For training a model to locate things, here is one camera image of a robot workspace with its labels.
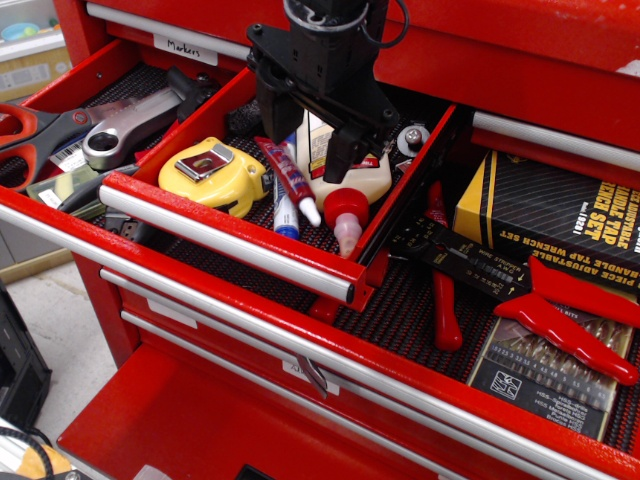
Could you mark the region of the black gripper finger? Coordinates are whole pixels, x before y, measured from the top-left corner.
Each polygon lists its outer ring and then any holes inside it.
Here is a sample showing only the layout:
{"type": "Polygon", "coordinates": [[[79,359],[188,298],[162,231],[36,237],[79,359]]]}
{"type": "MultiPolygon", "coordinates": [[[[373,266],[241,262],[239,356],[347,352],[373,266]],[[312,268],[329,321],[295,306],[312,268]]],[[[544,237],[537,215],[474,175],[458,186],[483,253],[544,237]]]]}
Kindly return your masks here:
{"type": "Polygon", "coordinates": [[[256,97],[264,131],[274,143],[283,142],[300,125],[300,106],[286,80],[258,77],[256,97]]]}
{"type": "Polygon", "coordinates": [[[335,128],[328,143],[324,181],[341,183],[348,170],[372,154],[381,159],[386,153],[387,138],[395,123],[369,125],[346,122],[335,128]]]}

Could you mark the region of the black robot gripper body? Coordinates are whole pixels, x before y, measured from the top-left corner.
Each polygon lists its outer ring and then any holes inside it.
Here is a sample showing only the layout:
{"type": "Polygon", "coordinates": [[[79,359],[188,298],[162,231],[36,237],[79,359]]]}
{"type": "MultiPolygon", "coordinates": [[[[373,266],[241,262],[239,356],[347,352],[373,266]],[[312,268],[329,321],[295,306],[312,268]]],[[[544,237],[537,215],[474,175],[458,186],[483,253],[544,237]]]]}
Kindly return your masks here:
{"type": "Polygon", "coordinates": [[[377,84],[387,1],[285,1],[287,30],[255,23],[247,58],[258,77],[286,80],[304,110],[338,128],[346,122],[396,123],[398,114],[377,84]]]}

